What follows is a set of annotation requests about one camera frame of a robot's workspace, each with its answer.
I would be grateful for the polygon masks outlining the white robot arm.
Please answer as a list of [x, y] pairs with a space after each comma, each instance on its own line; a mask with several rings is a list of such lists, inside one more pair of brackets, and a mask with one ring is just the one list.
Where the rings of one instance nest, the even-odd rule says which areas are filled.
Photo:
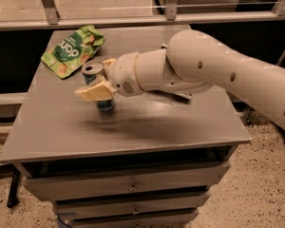
[[241, 54], [203, 32], [176, 33], [166, 47], [94, 61], [93, 81], [75, 91], [86, 102], [146, 91], [185, 98], [216, 85], [285, 130], [285, 68]]

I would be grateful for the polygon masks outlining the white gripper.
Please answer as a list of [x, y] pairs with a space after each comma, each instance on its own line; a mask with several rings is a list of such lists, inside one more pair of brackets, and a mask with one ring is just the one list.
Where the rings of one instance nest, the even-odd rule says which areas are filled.
[[118, 92], [125, 97], [143, 94], [135, 74], [135, 61], [138, 52], [132, 52], [103, 61], [104, 70], [108, 71], [108, 80], [101, 80], [93, 85], [86, 85], [75, 90], [75, 95], [86, 102], [111, 100], [115, 93], [114, 85]]

